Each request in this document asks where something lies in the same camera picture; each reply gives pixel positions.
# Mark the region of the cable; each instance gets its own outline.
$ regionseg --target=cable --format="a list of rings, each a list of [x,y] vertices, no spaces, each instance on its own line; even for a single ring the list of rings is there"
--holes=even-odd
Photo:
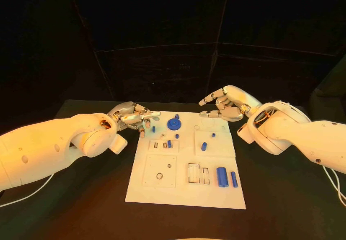
[[[334,179],[332,179],[332,177],[331,177],[331,174],[329,174],[328,169],[326,169],[325,166],[323,166],[323,169],[325,169],[326,175],[328,175],[328,177],[329,177],[329,180],[331,180],[331,182],[332,182],[332,184],[334,184],[334,188],[335,188],[336,191],[338,191],[338,196],[339,196],[339,199],[341,199],[341,203],[342,203],[344,206],[346,207],[346,203],[345,203],[345,201],[344,201],[344,199],[346,200],[346,197],[345,197],[345,195],[342,194],[342,191],[341,191],[341,180],[339,180],[338,173],[336,173],[336,171],[335,171],[334,169],[331,169],[332,172],[334,172],[334,174],[335,174],[335,177],[336,177],[336,182],[338,182],[338,186],[336,186],[335,181],[334,181]]]
[[[37,190],[37,192],[32,195],[26,196],[25,198],[19,199],[18,201],[14,201],[14,202],[6,203],[5,205],[0,205],[0,208],[9,206],[12,204],[16,204],[16,203],[22,202],[24,200],[26,200],[28,198],[31,198],[42,190],[42,188],[48,185],[54,175],[55,174],[52,174],[51,178],[47,180],[45,184],[42,185],[42,187]]]

